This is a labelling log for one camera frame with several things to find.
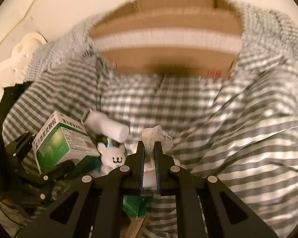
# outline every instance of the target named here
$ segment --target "barcode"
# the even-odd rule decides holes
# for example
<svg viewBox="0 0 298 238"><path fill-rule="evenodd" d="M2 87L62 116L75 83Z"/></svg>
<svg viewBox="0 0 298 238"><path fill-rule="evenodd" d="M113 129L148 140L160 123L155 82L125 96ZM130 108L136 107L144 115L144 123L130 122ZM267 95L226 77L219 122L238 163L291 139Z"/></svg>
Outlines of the barcode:
<svg viewBox="0 0 298 238"><path fill-rule="evenodd" d="M85 144L88 148L92 149L93 145L90 142L85 141Z"/></svg>

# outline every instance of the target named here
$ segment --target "green label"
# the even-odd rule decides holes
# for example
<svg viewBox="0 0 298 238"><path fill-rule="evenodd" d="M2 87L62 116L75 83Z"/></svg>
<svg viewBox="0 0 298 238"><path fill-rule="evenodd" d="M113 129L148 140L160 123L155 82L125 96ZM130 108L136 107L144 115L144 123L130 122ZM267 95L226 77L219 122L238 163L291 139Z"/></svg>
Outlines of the green label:
<svg viewBox="0 0 298 238"><path fill-rule="evenodd" d="M61 124L57 124L37 151L37 160L42 172L54 167L69 150Z"/></svg>

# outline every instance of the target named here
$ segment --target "silver screw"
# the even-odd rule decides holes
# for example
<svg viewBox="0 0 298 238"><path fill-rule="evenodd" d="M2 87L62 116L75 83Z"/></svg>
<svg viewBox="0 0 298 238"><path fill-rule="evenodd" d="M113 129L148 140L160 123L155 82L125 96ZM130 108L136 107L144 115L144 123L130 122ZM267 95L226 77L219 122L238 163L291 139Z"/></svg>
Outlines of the silver screw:
<svg viewBox="0 0 298 238"><path fill-rule="evenodd" d="M217 182L217 178L216 178L215 176L209 176L209 177L207 178L207 180L208 180L209 182L211 182L211 183L216 183L216 182Z"/></svg>
<svg viewBox="0 0 298 238"><path fill-rule="evenodd" d="M129 166L121 166L119 169L122 172L128 172L130 168L129 168Z"/></svg>
<svg viewBox="0 0 298 238"><path fill-rule="evenodd" d="M170 167L170 170L172 172L178 172L178 171L180 171L180 167L178 167L178 166L172 166L172 167Z"/></svg>
<svg viewBox="0 0 298 238"><path fill-rule="evenodd" d="M83 176L82 177L82 182L87 183L87 182L90 182L91 180L92 180L91 176Z"/></svg>

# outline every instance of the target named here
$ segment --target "stuffed animal ear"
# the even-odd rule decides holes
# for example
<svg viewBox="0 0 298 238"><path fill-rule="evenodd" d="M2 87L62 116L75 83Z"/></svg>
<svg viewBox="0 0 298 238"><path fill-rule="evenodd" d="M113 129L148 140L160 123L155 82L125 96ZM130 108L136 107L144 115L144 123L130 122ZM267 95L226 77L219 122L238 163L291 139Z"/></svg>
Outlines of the stuffed animal ear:
<svg viewBox="0 0 298 238"><path fill-rule="evenodd" d="M106 151L106 146L104 143L99 142L97 145L97 150L100 154L103 154Z"/></svg>
<svg viewBox="0 0 298 238"><path fill-rule="evenodd" d="M119 151L120 151L121 153L125 153L125 145L124 145L124 144L121 144L121 145L119 146Z"/></svg>

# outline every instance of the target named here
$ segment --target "white bottle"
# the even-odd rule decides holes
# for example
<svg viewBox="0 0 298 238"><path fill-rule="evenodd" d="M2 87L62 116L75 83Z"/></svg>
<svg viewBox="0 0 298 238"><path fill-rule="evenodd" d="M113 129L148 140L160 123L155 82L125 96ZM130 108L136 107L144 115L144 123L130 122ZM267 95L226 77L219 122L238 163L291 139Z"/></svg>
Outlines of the white bottle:
<svg viewBox="0 0 298 238"><path fill-rule="evenodd" d="M123 143L129 136L129 127L113 121L104 113L88 109L83 113L82 124L98 135L104 135L119 143Z"/></svg>

